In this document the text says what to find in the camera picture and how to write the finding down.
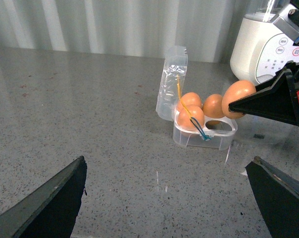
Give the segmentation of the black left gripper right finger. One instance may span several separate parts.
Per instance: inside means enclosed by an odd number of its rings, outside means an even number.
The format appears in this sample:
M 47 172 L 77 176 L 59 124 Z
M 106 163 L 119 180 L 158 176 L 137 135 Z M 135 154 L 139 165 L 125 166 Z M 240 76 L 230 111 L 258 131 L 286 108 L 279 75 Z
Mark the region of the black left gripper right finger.
M 299 238 L 299 181 L 256 156 L 247 166 L 249 182 L 273 238 Z

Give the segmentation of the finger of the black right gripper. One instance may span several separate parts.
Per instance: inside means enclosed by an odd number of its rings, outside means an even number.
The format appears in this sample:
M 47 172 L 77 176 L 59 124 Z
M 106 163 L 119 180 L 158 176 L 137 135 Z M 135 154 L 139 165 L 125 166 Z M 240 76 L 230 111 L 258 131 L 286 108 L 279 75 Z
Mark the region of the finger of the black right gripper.
M 255 93 L 231 102 L 229 111 L 299 126 L 299 62 L 286 63 L 255 88 Z

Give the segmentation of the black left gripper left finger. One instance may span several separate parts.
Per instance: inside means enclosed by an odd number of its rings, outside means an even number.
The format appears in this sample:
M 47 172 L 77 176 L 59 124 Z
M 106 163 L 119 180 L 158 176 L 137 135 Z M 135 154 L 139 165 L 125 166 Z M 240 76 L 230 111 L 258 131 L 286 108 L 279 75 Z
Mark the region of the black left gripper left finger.
M 83 156 L 0 215 L 0 238 L 69 238 L 85 191 Z

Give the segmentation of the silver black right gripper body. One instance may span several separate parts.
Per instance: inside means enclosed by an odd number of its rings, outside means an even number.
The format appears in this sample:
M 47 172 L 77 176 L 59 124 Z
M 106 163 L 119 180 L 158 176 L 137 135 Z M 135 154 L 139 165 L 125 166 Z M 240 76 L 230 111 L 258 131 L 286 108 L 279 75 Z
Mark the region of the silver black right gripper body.
M 299 0 L 291 0 L 272 18 L 272 23 L 299 46 Z

